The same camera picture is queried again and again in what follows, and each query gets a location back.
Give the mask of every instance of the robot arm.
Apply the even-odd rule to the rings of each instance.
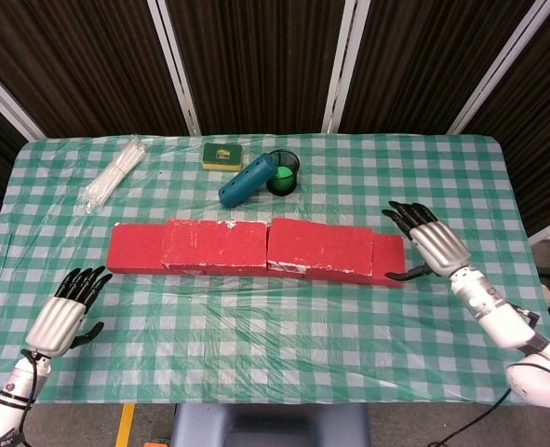
[[[506,368],[511,389],[527,403],[550,408],[550,342],[530,327],[486,277],[469,264],[469,250],[429,209],[418,203],[390,202],[390,206],[396,211],[384,210],[384,215],[413,241],[425,264],[387,276],[408,280],[436,273],[449,278],[452,291],[496,345],[518,349],[526,355]]]
[[[41,309],[26,337],[29,349],[21,351],[24,359],[0,390],[0,447],[28,445],[22,432],[24,420],[51,374],[50,360],[90,343],[101,332],[103,323],[98,322],[87,334],[76,336],[84,315],[112,277],[97,279],[103,269],[73,270]]]

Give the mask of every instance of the table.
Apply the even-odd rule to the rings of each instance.
[[[147,157],[102,209],[81,189],[128,136],[31,142],[0,213],[0,386],[26,332],[66,272],[103,263],[118,222],[274,216],[398,230],[389,199],[420,201],[465,240],[475,266],[516,304],[543,315],[539,279],[499,144],[480,136],[246,135],[143,137]],[[205,142],[240,143],[246,162],[288,148],[296,193],[265,188],[234,210],[203,171]],[[409,244],[408,266],[421,258]],[[506,389],[516,351],[495,347],[443,278],[391,290],[289,278],[115,276],[87,314],[92,344],[52,362],[46,402],[341,402],[474,400]]]

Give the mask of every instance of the robotic hand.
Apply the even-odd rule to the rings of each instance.
[[[455,233],[419,203],[389,202],[390,217],[413,241],[425,263],[409,272],[387,273],[398,281],[430,273],[449,278],[452,291],[499,347],[515,348],[526,357],[506,368],[510,388],[524,401],[550,408],[550,342],[521,317],[529,316],[508,304],[486,277],[470,264],[471,253]]]
[[[68,349],[92,342],[103,329],[98,322],[84,335],[76,335],[84,315],[112,275],[98,278],[104,267],[76,268],[49,298],[26,337],[29,349],[0,390],[0,447],[28,446],[22,432],[27,412],[51,374],[50,360]]]

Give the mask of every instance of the gray floor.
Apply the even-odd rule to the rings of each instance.
[[[550,242],[535,246],[533,255],[536,264],[550,267]],[[486,405],[459,403],[372,404],[369,406],[372,447],[425,447],[487,408]],[[141,447],[147,440],[168,438],[173,412],[173,405],[137,405],[129,445]],[[35,405],[25,431],[33,447],[111,447],[115,444],[120,416],[121,405]],[[449,445],[550,447],[550,410],[529,406],[501,407]]]

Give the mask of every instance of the zip tie bundle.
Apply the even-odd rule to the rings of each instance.
[[[138,136],[134,137],[109,166],[86,187],[80,195],[80,202],[87,213],[105,203],[115,187],[142,160],[145,148],[146,144],[141,143]]]

